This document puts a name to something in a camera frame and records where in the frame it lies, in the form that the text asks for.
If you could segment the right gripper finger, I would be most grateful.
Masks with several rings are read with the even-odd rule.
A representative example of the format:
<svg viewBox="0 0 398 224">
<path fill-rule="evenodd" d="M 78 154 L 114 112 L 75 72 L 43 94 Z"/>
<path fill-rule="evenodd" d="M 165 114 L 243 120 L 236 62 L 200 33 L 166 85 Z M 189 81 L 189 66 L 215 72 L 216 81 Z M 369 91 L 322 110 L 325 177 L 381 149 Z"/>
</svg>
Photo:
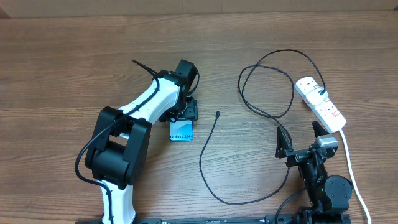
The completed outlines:
<svg viewBox="0 0 398 224">
<path fill-rule="evenodd" d="M 276 158 L 285 158 L 289 156 L 292 151 L 293 147 L 289 138 L 281 127 L 277 127 L 277 146 L 275 150 Z"/>
<path fill-rule="evenodd" d="M 329 132 L 325 130 L 318 121 L 313 121 L 312 127 L 316 138 L 319 136 L 324 136 L 329 134 Z"/>
</svg>

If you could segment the Samsung Galaxy smartphone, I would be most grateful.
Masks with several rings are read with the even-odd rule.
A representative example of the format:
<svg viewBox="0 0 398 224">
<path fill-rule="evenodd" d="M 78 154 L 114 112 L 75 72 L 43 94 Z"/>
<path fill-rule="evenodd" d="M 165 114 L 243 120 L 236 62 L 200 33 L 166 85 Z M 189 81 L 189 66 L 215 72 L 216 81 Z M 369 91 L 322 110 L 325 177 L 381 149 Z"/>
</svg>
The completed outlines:
<svg viewBox="0 0 398 224">
<path fill-rule="evenodd" d="M 193 121 L 176 121 L 170 123 L 170 140 L 174 142 L 193 140 Z"/>
</svg>

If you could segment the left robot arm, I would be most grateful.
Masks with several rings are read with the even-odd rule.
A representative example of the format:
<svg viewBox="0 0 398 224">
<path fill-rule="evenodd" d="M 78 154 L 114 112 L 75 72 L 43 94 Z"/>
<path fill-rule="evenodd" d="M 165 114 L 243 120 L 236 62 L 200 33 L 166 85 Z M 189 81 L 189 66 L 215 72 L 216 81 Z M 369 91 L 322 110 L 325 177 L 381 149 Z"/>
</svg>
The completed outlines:
<svg viewBox="0 0 398 224">
<path fill-rule="evenodd" d="M 148 89 L 124 106 L 104 107 L 75 162 L 78 170 L 85 161 L 93 176 L 88 183 L 101 189 L 104 211 L 98 223 L 134 223 L 134 185 L 144 169 L 156 122 L 169 123 L 171 141 L 193 140 L 198 106 L 192 94 L 200 78 L 194 63 L 181 60 L 175 70 L 158 72 L 143 68 L 152 77 Z"/>
</svg>

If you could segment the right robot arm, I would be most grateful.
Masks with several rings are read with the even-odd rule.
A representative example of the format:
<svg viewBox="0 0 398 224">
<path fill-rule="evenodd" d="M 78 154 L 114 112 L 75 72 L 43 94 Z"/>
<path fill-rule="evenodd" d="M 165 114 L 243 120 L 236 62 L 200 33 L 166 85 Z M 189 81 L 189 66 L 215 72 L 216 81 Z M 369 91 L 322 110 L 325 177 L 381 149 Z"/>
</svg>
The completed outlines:
<svg viewBox="0 0 398 224">
<path fill-rule="evenodd" d="M 275 156 L 286 158 L 288 168 L 297 167 L 305 187 L 287 198 L 278 208 L 275 223 L 350 223 L 349 200 L 353 183 L 339 175 L 328 175 L 324 163 L 332 158 L 338 149 L 338 141 L 318 121 L 312 123 L 315 141 L 307 149 L 294 150 L 286 133 L 277 128 Z M 307 192 L 309 207 L 300 208 L 295 214 L 283 215 L 283 207 L 293 198 Z"/>
</svg>

